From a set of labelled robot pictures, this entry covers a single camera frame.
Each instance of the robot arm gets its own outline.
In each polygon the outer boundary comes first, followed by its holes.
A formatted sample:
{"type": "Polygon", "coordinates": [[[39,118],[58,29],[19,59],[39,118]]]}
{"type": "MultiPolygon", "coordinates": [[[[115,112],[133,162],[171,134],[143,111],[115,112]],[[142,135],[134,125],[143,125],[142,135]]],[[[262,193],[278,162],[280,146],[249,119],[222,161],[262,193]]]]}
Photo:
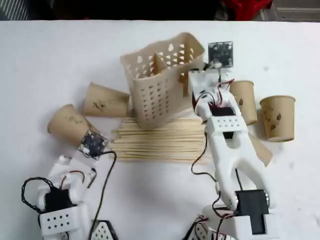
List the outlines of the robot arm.
{"type": "MultiPolygon", "coordinates": [[[[219,81],[221,74],[217,69],[192,70],[188,77],[194,112],[206,124],[218,181],[216,191],[231,213],[235,213],[234,217],[225,220],[221,230],[241,240],[277,238],[276,216],[269,214],[269,209],[275,207],[271,184],[251,143],[237,102],[228,88],[223,87],[228,82],[219,81]],[[245,173],[256,189],[235,191],[231,178],[235,169],[245,173]]],[[[203,215],[208,218],[208,225],[216,230],[221,216],[213,206],[205,207],[203,215]]]]}

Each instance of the red object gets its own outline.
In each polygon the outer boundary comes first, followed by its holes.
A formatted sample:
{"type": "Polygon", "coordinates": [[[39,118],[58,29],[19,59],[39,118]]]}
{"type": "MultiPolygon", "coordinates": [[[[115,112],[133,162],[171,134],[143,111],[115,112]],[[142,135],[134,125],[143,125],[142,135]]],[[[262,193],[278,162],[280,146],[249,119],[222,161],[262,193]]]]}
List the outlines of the red object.
{"type": "Polygon", "coordinates": [[[271,8],[273,0],[222,0],[235,12],[236,21],[250,21],[264,8],[271,8]]]}

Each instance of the white tabletop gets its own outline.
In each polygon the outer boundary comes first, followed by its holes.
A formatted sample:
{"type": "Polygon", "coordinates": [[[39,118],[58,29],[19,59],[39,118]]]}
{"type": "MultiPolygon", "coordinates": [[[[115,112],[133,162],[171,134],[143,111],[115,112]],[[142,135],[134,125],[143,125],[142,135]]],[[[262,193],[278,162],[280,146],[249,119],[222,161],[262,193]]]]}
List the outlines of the white tabletop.
{"type": "MultiPolygon", "coordinates": [[[[280,236],[318,239],[320,234],[320,23],[25,21],[0,22],[0,232],[1,239],[41,239],[37,214],[21,202],[21,185],[46,177],[60,154],[73,149],[46,132],[53,112],[80,107],[90,81],[128,92],[120,56],[180,32],[205,48],[233,41],[233,73],[251,80],[257,101],[292,95],[295,140],[266,145],[267,170],[277,195],[280,236]]],[[[90,118],[108,134],[117,119],[90,118]]],[[[252,132],[263,136],[261,125],[252,132]]],[[[111,161],[101,158],[88,199],[92,209],[111,161]]],[[[199,168],[212,171],[211,164],[199,168]]],[[[35,203],[37,184],[26,196],[35,203]]],[[[206,176],[185,163],[118,162],[107,185],[100,219],[111,220],[119,239],[179,240],[202,208],[216,198],[206,176]]]]}

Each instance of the paper cup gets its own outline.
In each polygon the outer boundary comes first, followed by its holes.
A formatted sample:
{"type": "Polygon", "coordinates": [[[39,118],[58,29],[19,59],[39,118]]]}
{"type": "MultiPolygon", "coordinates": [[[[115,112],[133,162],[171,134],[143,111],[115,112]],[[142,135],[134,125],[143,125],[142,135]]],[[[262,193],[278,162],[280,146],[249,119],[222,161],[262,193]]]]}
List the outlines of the paper cup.
{"type": "Polygon", "coordinates": [[[269,96],[260,101],[266,138],[271,142],[287,142],[295,138],[295,98],[269,96]]]}
{"type": "Polygon", "coordinates": [[[239,105],[242,117],[247,125],[258,121],[254,94],[254,83],[252,81],[234,81],[230,85],[230,93],[239,105]]]}
{"type": "Polygon", "coordinates": [[[77,112],[72,104],[58,109],[47,126],[47,131],[50,134],[75,147],[81,144],[89,129],[94,132],[97,130],[84,116],[77,112]]]}
{"type": "Polygon", "coordinates": [[[90,83],[83,113],[89,116],[125,118],[130,95],[108,87],[90,83]]]}

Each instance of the bamboo skewer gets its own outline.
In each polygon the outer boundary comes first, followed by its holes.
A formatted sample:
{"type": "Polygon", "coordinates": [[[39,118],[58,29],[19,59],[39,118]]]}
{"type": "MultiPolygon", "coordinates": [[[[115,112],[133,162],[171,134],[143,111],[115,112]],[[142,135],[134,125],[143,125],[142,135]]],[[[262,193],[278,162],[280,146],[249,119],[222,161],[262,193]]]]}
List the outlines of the bamboo skewer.
{"type": "Polygon", "coordinates": [[[154,130],[142,130],[134,118],[125,118],[109,147],[125,161],[176,161],[191,163],[205,145],[202,121],[177,118],[154,130]]]}

